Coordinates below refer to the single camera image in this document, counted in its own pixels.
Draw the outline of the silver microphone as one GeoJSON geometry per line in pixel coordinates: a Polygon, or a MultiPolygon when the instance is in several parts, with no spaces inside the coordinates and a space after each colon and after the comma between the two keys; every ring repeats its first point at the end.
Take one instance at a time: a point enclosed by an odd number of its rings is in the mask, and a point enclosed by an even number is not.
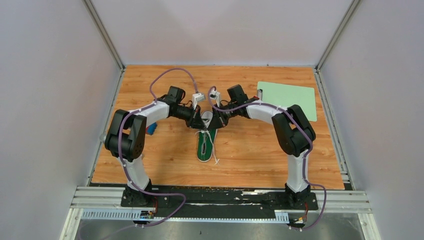
{"type": "Polygon", "coordinates": [[[107,135],[105,133],[103,133],[103,134],[100,135],[99,139],[102,143],[104,143],[106,141],[106,137],[107,137],[107,135]]]}

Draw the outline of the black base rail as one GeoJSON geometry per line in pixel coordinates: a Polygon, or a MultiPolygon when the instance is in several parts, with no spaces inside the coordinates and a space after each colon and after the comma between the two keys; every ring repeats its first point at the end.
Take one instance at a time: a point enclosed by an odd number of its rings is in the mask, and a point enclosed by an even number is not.
{"type": "Polygon", "coordinates": [[[363,191],[313,190],[302,203],[290,206],[282,189],[155,186],[155,196],[137,203],[124,187],[78,187],[71,202],[87,220],[173,222],[278,223],[305,221],[324,214],[370,214],[363,191]]]}

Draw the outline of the light green clipboard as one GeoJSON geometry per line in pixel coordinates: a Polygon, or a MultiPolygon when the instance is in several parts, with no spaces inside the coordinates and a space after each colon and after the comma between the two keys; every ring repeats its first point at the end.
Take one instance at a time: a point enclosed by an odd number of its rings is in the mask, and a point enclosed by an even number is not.
{"type": "Polygon", "coordinates": [[[313,87],[259,81],[262,101],[278,107],[299,105],[310,122],[317,121],[316,95],[313,87]]]}

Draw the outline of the blue yellow toy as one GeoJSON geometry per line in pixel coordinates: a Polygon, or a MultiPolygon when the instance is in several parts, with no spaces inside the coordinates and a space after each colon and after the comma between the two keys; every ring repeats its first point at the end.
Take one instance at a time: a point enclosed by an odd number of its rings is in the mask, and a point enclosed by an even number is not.
{"type": "Polygon", "coordinates": [[[145,129],[145,134],[146,135],[153,135],[157,129],[158,124],[156,122],[150,124],[149,126],[146,127],[145,129]]]}

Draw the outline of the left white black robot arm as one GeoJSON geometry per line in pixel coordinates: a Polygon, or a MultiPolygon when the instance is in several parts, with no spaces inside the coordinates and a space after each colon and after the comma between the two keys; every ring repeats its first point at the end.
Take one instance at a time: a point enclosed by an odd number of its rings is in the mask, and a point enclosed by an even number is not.
{"type": "Polygon", "coordinates": [[[117,110],[104,139],[104,147],[116,157],[127,178],[127,186],[123,192],[123,203],[133,207],[149,206],[153,197],[151,179],[143,164],[143,150],[149,126],[160,120],[174,117],[185,121],[188,128],[205,129],[201,119],[199,102],[205,95],[196,92],[189,103],[182,101],[186,92],[171,86],[168,93],[144,107],[126,111],[117,110]]]}

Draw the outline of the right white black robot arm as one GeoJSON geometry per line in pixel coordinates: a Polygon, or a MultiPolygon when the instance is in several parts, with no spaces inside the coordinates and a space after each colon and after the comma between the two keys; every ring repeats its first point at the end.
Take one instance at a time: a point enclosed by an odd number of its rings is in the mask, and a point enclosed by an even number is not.
{"type": "Polygon", "coordinates": [[[290,208],[298,209],[311,193],[308,161],[313,141],[316,139],[316,133],[302,108],[297,104],[289,107],[276,106],[262,101],[258,96],[249,98],[239,84],[229,88],[227,92],[230,101],[221,105],[217,88],[212,86],[208,90],[208,102],[216,100],[216,104],[211,105],[212,127],[215,129],[226,127],[229,119],[236,116],[271,124],[280,148],[287,155],[285,201],[290,208]]]}

